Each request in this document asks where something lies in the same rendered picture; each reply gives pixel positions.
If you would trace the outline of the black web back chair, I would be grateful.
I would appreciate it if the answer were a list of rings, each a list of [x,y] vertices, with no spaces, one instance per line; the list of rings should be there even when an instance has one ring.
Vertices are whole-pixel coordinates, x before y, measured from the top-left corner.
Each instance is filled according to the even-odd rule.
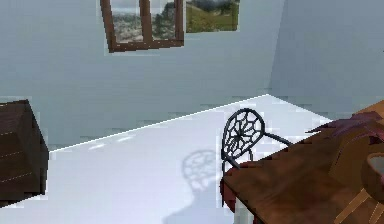
[[[235,212],[236,196],[224,183],[224,178],[236,170],[254,165],[253,147],[263,138],[268,137],[289,147],[292,142],[276,134],[266,131],[262,116],[250,108],[242,108],[232,114],[224,127],[221,140],[221,171],[220,193],[222,204]]]

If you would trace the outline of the brown round bowl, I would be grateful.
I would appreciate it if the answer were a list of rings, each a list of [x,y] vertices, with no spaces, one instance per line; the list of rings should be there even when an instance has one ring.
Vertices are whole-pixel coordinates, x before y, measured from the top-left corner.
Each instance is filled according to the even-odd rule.
[[[384,153],[371,153],[367,156],[361,168],[361,180],[367,193],[384,204]]]

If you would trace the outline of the green landscape picture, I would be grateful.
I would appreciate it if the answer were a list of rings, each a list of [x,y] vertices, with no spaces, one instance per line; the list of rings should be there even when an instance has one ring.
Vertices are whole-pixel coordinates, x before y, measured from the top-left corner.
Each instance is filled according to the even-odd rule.
[[[186,32],[238,29],[240,0],[186,0]]]

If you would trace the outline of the brown wooden table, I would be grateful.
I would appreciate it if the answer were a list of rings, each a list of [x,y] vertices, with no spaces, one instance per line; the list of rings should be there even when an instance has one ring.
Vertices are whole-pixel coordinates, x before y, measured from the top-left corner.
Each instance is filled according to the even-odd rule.
[[[306,139],[236,170],[224,183],[236,196],[234,224],[334,224],[364,189],[361,168],[384,143],[370,143],[369,129],[384,131],[384,100],[355,114],[377,112],[382,120],[332,137],[333,130]],[[372,197],[342,224],[368,224]]]

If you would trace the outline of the brown framed window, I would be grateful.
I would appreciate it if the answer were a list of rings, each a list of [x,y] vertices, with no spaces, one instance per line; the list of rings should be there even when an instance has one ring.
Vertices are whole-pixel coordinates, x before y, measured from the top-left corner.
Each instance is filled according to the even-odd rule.
[[[184,45],[183,0],[100,0],[110,53]]]

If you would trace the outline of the light wooden chair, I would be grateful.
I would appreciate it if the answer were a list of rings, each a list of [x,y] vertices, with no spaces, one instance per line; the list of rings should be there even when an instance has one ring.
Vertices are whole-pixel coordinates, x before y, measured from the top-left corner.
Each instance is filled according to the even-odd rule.
[[[365,189],[362,189],[349,204],[335,217],[334,224],[342,224],[348,217],[359,211],[363,204],[371,199]],[[368,218],[368,224],[377,224],[384,215],[384,204],[377,202]]]

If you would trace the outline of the purple leaf house plant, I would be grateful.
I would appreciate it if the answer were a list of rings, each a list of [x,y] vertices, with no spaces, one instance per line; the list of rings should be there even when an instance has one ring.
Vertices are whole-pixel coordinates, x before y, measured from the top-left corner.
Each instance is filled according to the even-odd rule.
[[[366,127],[368,124],[372,122],[377,122],[379,120],[382,120],[382,117],[375,111],[371,112],[363,112],[358,114],[353,114],[348,119],[338,119],[331,122],[328,122],[326,124],[323,124],[321,126],[318,126],[312,130],[310,130],[310,133],[314,132],[321,132],[326,129],[332,129],[332,137],[337,137],[341,134],[347,133],[351,131],[353,128],[360,128],[360,127]],[[372,129],[368,130],[370,137],[370,143],[376,144],[378,142],[384,143],[384,131],[377,130],[374,131]]]

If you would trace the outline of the dark brown chest of drawers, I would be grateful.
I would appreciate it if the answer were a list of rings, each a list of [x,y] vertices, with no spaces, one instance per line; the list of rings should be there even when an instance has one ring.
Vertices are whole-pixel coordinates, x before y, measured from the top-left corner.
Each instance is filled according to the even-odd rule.
[[[48,160],[29,101],[0,103],[0,208],[44,195]]]

